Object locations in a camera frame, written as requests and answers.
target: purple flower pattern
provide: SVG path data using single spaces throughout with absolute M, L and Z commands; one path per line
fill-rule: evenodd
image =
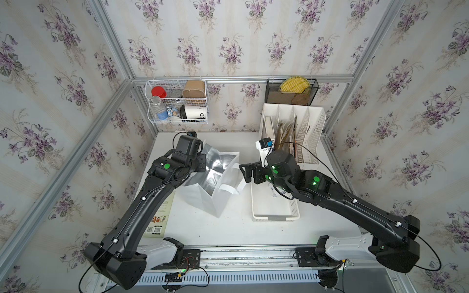
M 328 139 L 329 143 L 331 144 L 331 151 L 334 151 L 337 148 L 337 139 L 335 138 L 335 131 L 331 133 Z
M 348 152 L 353 147 L 359 147 L 362 139 L 360 138 L 360 131 L 357 127 L 354 127 L 352 130 L 347 132 L 347 138 L 344 141 L 344 152 Z
M 114 116 L 111 118 L 111 123 L 114 129 L 119 128 L 122 137 L 129 136 L 129 124 L 127 123 L 127 117 L 125 117 L 125 111 L 122 108 L 116 110 Z
M 153 76 L 153 71 L 156 70 L 153 68 L 155 65 L 155 54 L 151 49 L 146 45 L 148 38 L 139 37 L 137 41 L 134 39 L 128 39 L 130 47 L 130 58 L 138 61 L 138 69 L 145 73 L 147 76 Z
M 399 14 L 399 22 L 393 29 L 391 39 L 395 45 L 404 40 L 406 35 L 409 35 L 409 30 L 416 22 L 424 20 L 428 15 L 428 3 L 423 0 L 411 1 L 410 3 L 402 6 L 401 13 Z
M 147 138 L 147 133 L 145 131 L 145 126 L 144 126 L 144 120 L 139 118 L 134 119 L 134 127 L 135 127 L 135 133 L 139 135 L 141 138 L 146 139 Z
M 192 35 L 187 38 L 187 41 L 184 38 L 177 39 L 180 44 L 177 46 L 177 57 L 183 59 L 182 70 L 187 70 L 189 76 L 196 75 L 200 70 L 200 68 L 197 67 L 197 64 L 200 64 L 199 57 L 202 54 L 194 43 L 196 39 L 197 37 Z
M 220 0 L 198 0 L 192 3 L 194 8 L 199 11 L 200 28 L 206 26 L 208 32 L 213 30 L 215 26 L 213 13 L 217 4 L 220 4 Z
M 411 121 L 414 124 L 409 131 L 414 130 L 415 134 L 423 132 L 430 133 L 430 127 L 440 129 L 445 122 L 454 123 L 456 116 L 460 114 L 463 99 L 469 98 L 469 92 L 459 95 L 455 94 L 456 88 L 448 85 L 443 93 L 431 93 L 431 98 L 422 102 L 426 111 L 417 113 Z
M 220 125 L 218 123 L 212 123 L 212 128 L 210 128 L 210 131 L 215 131 L 215 132 L 226 132 L 227 127 L 224 125 Z
M 395 66 L 390 73 L 386 75 L 389 82 L 384 84 L 379 89 L 379 98 L 382 103 L 387 101 L 393 101 L 393 96 L 399 96 L 402 90 L 409 88 L 409 84 L 412 81 L 412 75 L 414 70 L 423 69 L 423 66 L 419 65 L 420 62 L 409 64 L 409 60 L 403 59 L 399 66 Z
M 378 128 L 371 135 L 374 138 L 372 144 L 377 145 L 386 137 L 396 137 L 397 130 L 402 129 L 402 126 L 396 124 L 397 116 L 390 112 L 386 117 L 380 117 L 378 121 Z
M 365 18 L 365 14 L 370 10 L 373 4 L 378 4 L 379 0 L 356 0 L 350 3 L 352 12 L 350 17 L 347 18 L 347 26 L 352 29 L 350 31 L 357 30 L 363 23 L 362 20 Z
M 85 115 L 94 116 L 93 102 L 88 99 L 83 85 L 85 81 L 72 74 L 68 76 L 66 73 L 61 73 L 60 77 L 55 76 L 55 81 L 62 88 L 62 98 L 69 102 L 75 103 L 78 109 Z
M 414 212 L 412 208 L 412 201 L 404 201 L 403 203 L 401 203 L 399 201 L 394 200 L 393 209 L 390 210 L 389 212 L 399 217 L 412 215 L 412 213 Z
M 449 222 L 437 221 L 431 225 L 437 227 L 431 236 L 436 237 L 437 243 L 449 247 L 454 253 L 456 248 L 468 252 L 469 244 L 469 211 L 458 209 L 457 211 L 446 212 Z
M 467 0 L 448 0 L 448 4 L 446 5 L 445 9 L 453 6 L 453 9 L 458 8 L 461 5 L 464 5 Z
M 260 90 L 261 90 L 260 84 L 255 84 L 255 83 L 243 84 L 241 88 L 241 92 L 244 93 L 244 97 L 242 97 L 242 102 L 246 103 L 246 106 L 248 107 L 249 105 L 254 104 L 254 102 L 257 102 L 257 97 L 259 97 Z
M 249 9 L 249 27 L 254 25 L 256 32 L 262 28 L 262 19 L 264 17 L 265 8 L 267 4 L 272 4 L 273 0 L 252 0 L 246 1 L 246 8 Z
M 227 103 L 223 113 L 226 115 L 228 123 L 234 125 L 237 123 L 238 115 L 241 114 L 241 108 L 235 106 L 233 103 Z
M 144 150 L 138 157 L 140 158 L 140 162 L 145 165 L 146 161 L 148 160 L 148 151 Z
M 228 75 L 234 75 L 238 69 L 238 64 L 241 63 L 242 48 L 239 41 L 242 36 L 235 34 L 231 39 L 223 37 L 223 44 L 220 47 L 220 57 L 225 61 L 222 63 L 222 69 L 226 70 Z
M 107 77 L 109 86 L 117 90 L 121 84 L 121 79 L 117 77 L 118 72 L 115 68 L 115 62 L 111 56 L 105 52 L 106 45 L 99 46 L 99 52 L 94 53 L 94 58 L 98 60 L 98 70 L 101 72 L 101 78 Z
M 300 0 L 296 14 L 301 15 L 301 20 L 295 27 L 299 40 L 307 38 L 315 30 L 314 24 L 319 22 L 321 13 L 325 11 L 324 5 L 325 0 Z
M 397 186 L 404 186 L 408 188 L 408 184 L 417 186 L 420 182 L 427 184 L 427 180 L 431 178 L 432 171 L 435 167 L 446 171 L 443 162 L 438 160 L 430 161 L 429 153 L 422 151 L 417 158 L 416 154 L 411 153 L 407 158 L 403 158 L 402 162 L 405 165 L 401 168 L 395 168 L 393 173 L 395 175 L 391 179 Z
M 20 270 L 19 265 L 13 267 L 13 272 L 17 273 Z M 30 279 L 27 282 L 23 282 L 18 275 L 10 275 L 3 283 L 3 292 L 5 293 L 38 293 L 39 292 L 38 280 L 33 281 Z
M 290 44 L 289 38 L 286 38 L 281 32 L 278 35 L 274 32 L 272 41 L 266 47 L 270 54 L 270 66 L 273 66 L 273 70 L 276 70 L 283 64 L 283 55 L 285 55 L 287 50 L 292 48 L 292 44 Z
M 224 84 L 209 84 L 207 85 L 207 87 L 208 87 L 208 93 L 210 94 L 209 99 L 214 102 L 220 101 L 220 98 L 221 98 L 220 91 L 222 87 L 225 87 L 225 85 Z
M 324 65 L 329 62 L 329 57 L 333 54 L 332 41 L 338 37 L 331 35 L 328 39 L 318 38 L 319 43 L 314 45 L 308 54 L 308 57 L 311 57 L 312 60 L 306 66 L 306 70 L 309 70 L 311 74 L 315 74 L 324 69 Z
M 67 264 L 67 272 L 76 268 L 79 264 L 86 263 L 86 257 L 84 255 L 85 248 L 88 246 L 87 241 L 89 234 L 84 233 L 75 238 L 74 244 L 65 247 L 66 253 L 59 257 L 60 261 Z
M 98 204 L 97 210 L 107 209 L 109 211 L 119 208 L 119 200 L 114 197 L 111 188 L 111 184 L 104 184 L 103 188 L 95 191 L 92 199 Z
M 57 141 L 49 135 L 50 128 L 44 128 L 40 124 L 32 124 L 23 121 L 28 116 L 26 109 L 19 111 L 15 116 L 12 114 L 13 129 L 5 127 L 0 131 L 3 139 L 16 141 L 8 144 L 7 154 L 17 155 L 20 164 L 28 161 L 28 158 L 36 159 L 36 167 L 49 175 L 49 168 L 59 170 L 64 162 L 61 155 L 63 148 L 57 149 Z
M 127 166 L 131 169 L 135 169 L 135 161 L 132 158 L 132 154 L 130 153 L 129 145 L 126 145 L 123 148 L 119 148 L 119 151 L 117 152 L 117 157 L 121 160 L 122 166 Z
M 242 132 L 257 132 L 259 130 L 259 124 L 244 124 L 242 126 Z
M 132 200 L 134 198 L 136 191 L 137 191 L 137 182 L 132 181 L 129 178 L 129 181 L 127 182 L 127 187 L 124 189 L 125 196 L 127 197 L 128 200 Z
M 349 178 L 353 177 L 355 170 L 353 169 L 352 159 L 342 161 L 342 168 L 344 168 L 344 172 Z
M 110 158 L 106 158 L 106 156 L 107 151 L 104 150 L 103 145 L 96 142 L 90 153 L 85 157 L 84 162 L 88 164 L 90 169 L 96 167 L 97 172 L 102 176 L 103 173 L 109 174 L 111 168 Z
M 360 172 L 362 178 L 360 179 L 361 182 L 367 182 L 371 178 L 376 178 L 380 180 L 383 178 L 382 174 L 384 170 L 381 168 L 382 160 L 379 159 L 379 156 L 375 156 L 374 158 L 367 158 L 365 167 Z
M 5 204 L 0 201 L 0 210 L 2 210 L 4 206 Z M 11 219 L 14 214 L 15 209 L 6 214 L 0 215 L 0 242 L 6 242 L 11 233 L 16 229 L 17 220 Z
M 434 261 L 431 261 L 429 265 L 433 269 L 437 267 Z M 466 293 L 465 276 L 460 276 L 457 268 L 457 264 L 447 263 L 438 271 L 420 270 L 419 280 L 421 281 L 417 281 L 417 283 L 422 286 L 425 292 Z
M 36 85 L 38 83 L 33 80 L 36 74 L 33 75 L 28 73 L 27 70 L 29 69 L 29 66 L 26 67 L 18 61 L 18 55 L 14 53 L 15 46 L 17 45 L 18 43 L 11 35 L 5 35 L 0 46 L 0 74 L 8 77 L 6 83 L 13 83 L 19 92 L 23 92 L 22 87 L 26 85 L 31 88 L 34 94 L 36 94 Z
M 355 48 L 355 51 L 350 56 L 353 58 L 353 62 L 348 64 L 348 68 L 347 68 L 348 73 L 353 73 L 356 65 L 358 64 L 358 61 L 360 60 L 360 57 L 362 56 L 363 51 L 366 48 L 366 45 L 369 39 L 370 38 L 365 38 L 363 42 L 357 48 Z
M 348 105 L 349 115 L 355 115 L 358 108 L 361 106 L 366 106 L 366 100 L 369 98 L 366 94 L 366 88 L 363 85 L 360 85 L 357 90 L 355 90 L 352 94 L 352 101 L 350 105 Z
M 315 101 L 319 103 L 326 101 L 329 98 L 333 89 L 336 89 L 338 87 L 339 87 L 338 83 L 320 83 Z
M 158 16 L 159 6 L 163 5 L 163 0 L 141 0 L 135 2 L 135 6 L 138 10 L 143 11 L 144 20 L 147 23 L 148 28 L 154 28 L 156 33 L 161 30 L 162 24 L 160 23 L 160 17 Z
M 77 212 L 80 216 L 82 215 L 82 206 L 80 203 L 75 202 L 68 190 L 70 186 L 67 185 L 66 190 L 62 192 L 60 199 L 55 202 L 55 205 L 52 207 L 52 211 L 49 214 L 48 219 L 52 220 L 57 218 L 57 216 L 63 218 L 63 222 L 70 221 L 73 222 L 72 216 Z
M 334 106 L 331 106 L 330 109 L 328 109 L 326 112 L 325 112 L 325 120 L 328 121 L 329 118 L 331 117 L 331 112 L 332 112 L 332 109 L 334 108 Z
M 459 66 L 458 60 L 465 60 L 464 54 L 469 48 L 469 20 L 456 23 L 454 26 L 457 27 L 451 36 L 454 40 L 449 43 L 447 48 L 443 47 L 442 54 L 437 58 L 437 61 L 445 61 L 445 64 L 438 70 L 449 70 L 453 66 Z
M 85 49 L 78 46 L 81 39 L 75 31 L 76 26 L 71 23 L 68 16 L 52 5 L 50 0 L 47 1 L 46 5 L 39 4 L 38 9 L 46 17 L 44 24 L 45 28 L 51 32 L 52 41 L 62 42 L 64 53 L 70 63 L 73 64 L 76 61 L 83 68 L 84 64 L 86 64 L 86 57 L 83 54 Z

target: blue label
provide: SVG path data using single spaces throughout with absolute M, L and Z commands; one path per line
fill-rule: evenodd
M 160 120 L 164 120 L 164 119 L 168 118 L 168 112 L 167 111 L 164 111 L 162 113 L 158 113 L 157 115 L 158 115 L 158 119 L 160 119 Z

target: black cable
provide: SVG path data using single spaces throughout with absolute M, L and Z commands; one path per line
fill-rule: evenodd
M 345 263 L 347 262 L 347 259 L 344 261 L 344 268 L 342 269 L 342 292 L 345 293 L 345 288 L 344 288 L 344 277 L 345 277 Z
M 78 282 L 78 291 L 80 291 L 80 293 L 83 293 L 83 291 L 81 289 L 81 284 L 82 284 L 83 278 L 86 275 L 86 273 L 92 268 L 92 266 L 98 261 L 98 259 L 100 259 L 100 257 L 102 257 L 109 250 L 109 248 L 111 248 L 111 246 L 113 244 L 114 244 L 114 242 L 112 242 L 111 245 L 109 245 L 109 247 L 106 248 L 106 250 L 100 256 L 98 256 L 98 258 L 95 261 L 93 261 L 93 263 L 86 269 L 85 273 L 83 273 L 82 277 L 80 278 L 80 281 Z M 116 285 L 112 286 L 111 288 L 109 288 L 109 289 L 107 289 L 107 290 L 105 290 L 101 293 L 104 293 L 104 292 L 107 292 L 107 291 L 111 290 L 112 288 L 116 287 Z
M 178 132 L 178 133 L 176 133 L 176 134 L 174 135 L 174 137 L 173 137 L 173 149 L 176 149 L 176 148 L 174 147 L 174 139 L 176 138 L 176 136 L 177 136 L 178 134 L 181 134 L 181 133 L 187 134 L 186 131 L 181 131 L 181 132 Z
M 267 152 L 267 156 L 272 152 L 273 146 L 270 147 L 269 151 Z M 262 167 L 267 167 L 265 165 L 265 160 L 267 159 L 267 156 L 264 158 L 264 162 L 262 163 Z
M 272 186 L 273 186 L 273 189 L 275 189 L 275 191 L 277 191 L 277 193 L 280 194 L 281 196 L 283 196 L 284 198 L 286 198 L 286 199 L 288 199 L 288 200 L 291 200 L 291 201 L 295 199 L 293 196 L 292 196 L 292 198 L 286 197 L 285 195 L 283 195 L 283 194 L 277 189 L 277 187 L 276 187 L 275 185 L 272 184 Z
M 203 269 L 204 272 L 205 272 L 205 274 L 207 275 L 207 285 L 200 286 L 200 285 L 188 284 L 188 285 L 184 285 L 184 286 L 179 287 L 178 290 L 181 289 L 181 288 L 183 288 L 183 287 L 187 287 L 187 286 L 194 286 L 194 287 L 199 287 L 199 288 L 205 288 L 205 287 L 208 286 L 208 284 L 210 284 L 210 277 L 208 276 L 207 271 L 206 271 L 203 267 L 197 267 L 197 268 L 198 268 L 198 269 Z
M 279 146 L 280 146 L 281 144 L 284 144 L 284 143 L 294 143 L 294 142 L 283 142 L 283 143 L 280 143 Z M 305 150 L 307 150 L 313 157 L 315 157 L 316 160 L 318 160 L 319 162 L 321 162 L 321 164 L 323 164 L 323 165 L 329 170 L 329 172 L 332 174 L 332 176 L 334 177 L 334 179 L 337 181 L 337 184 L 338 184 L 339 187 L 342 189 L 342 192 L 344 193 L 344 195 L 348 196 L 351 200 L 354 200 L 354 198 L 352 198 L 350 195 L 348 195 L 348 193 L 344 190 L 344 188 L 342 187 L 342 185 L 340 185 L 339 180 L 338 180 L 337 177 L 334 175 L 334 173 L 332 173 L 331 169 L 329 169 L 329 167 L 328 167 L 326 164 L 324 164 L 318 157 L 316 157 L 316 156 L 315 156 L 309 149 L 307 149 L 305 146 L 303 146 L 303 145 L 301 145 L 301 144 L 299 144 L 299 143 L 294 143 L 294 144 L 297 144 L 297 145 L 301 146 L 302 148 L 304 148 Z M 369 209 L 369 207 L 367 207 L 366 205 L 364 205 L 364 204 L 362 204 L 362 203 L 360 203 L 360 202 L 357 202 L 357 203 L 360 204 L 361 206 L 363 206 L 363 207 Z M 367 213 L 367 214 L 373 216 L 373 217 L 376 218 L 376 219 L 379 219 L 379 218 L 376 217 L 375 215 L 372 215 L 372 214 L 370 214 L 370 213 Z M 391 220 L 390 218 L 386 217 L 385 215 L 382 215 L 382 216 L 383 216 L 385 219 L 387 219 L 388 221 L 397 224 L 396 221 Z M 411 232 L 412 234 L 414 234 L 415 236 L 417 236 L 418 238 L 420 238 L 420 240 L 422 240 L 422 241 L 430 248 L 430 250 L 434 253 L 434 255 L 437 257 L 438 262 L 439 262 L 439 266 L 438 266 L 437 269 L 422 268 L 422 267 L 420 267 L 420 266 L 418 266 L 418 265 L 414 265 L 414 266 L 417 267 L 417 268 L 419 268 L 419 269 L 422 269 L 422 270 L 439 271 L 439 270 L 441 269 L 441 267 L 442 267 L 442 264 L 441 264 L 440 257 L 439 257 L 438 254 L 435 252 L 435 250 L 433 249 L 433 247 L 431 247 L 431 245 L 428 244 L 428 242 L 426 242 L 426 241 L 425 241 L 422 237 L 420 237 L 417 233 L 415 233 L 415 232 L 413 232 L 413 231 L 407 229 L 407 228 L 404 227 L 404 226 L 400 226 L 400 227 L 406 229 L 407 231 Z

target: metal rail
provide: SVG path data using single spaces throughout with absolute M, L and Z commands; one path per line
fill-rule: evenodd
M 273 80 L 274 83 L 280 83 L 293 75 L 241 75 L 241 76 L 154 76 L 136 77 L 133 81 L 135 85 L 145 85 L 148 80 L 166 80 L 166 79 L 204 79 L 207 83 L 267 83 L 267 80 Z M 354 80 L 353 75 L 299 75 L 306 79 L 316 79 L 318 83 L 351 83 Z

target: yellow woven placemat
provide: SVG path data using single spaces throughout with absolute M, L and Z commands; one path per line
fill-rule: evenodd
M 279 88 L 282 92 L 302 93 L 310 87 L 310 82 L 302 76 L 292 76 L 284 81 Z

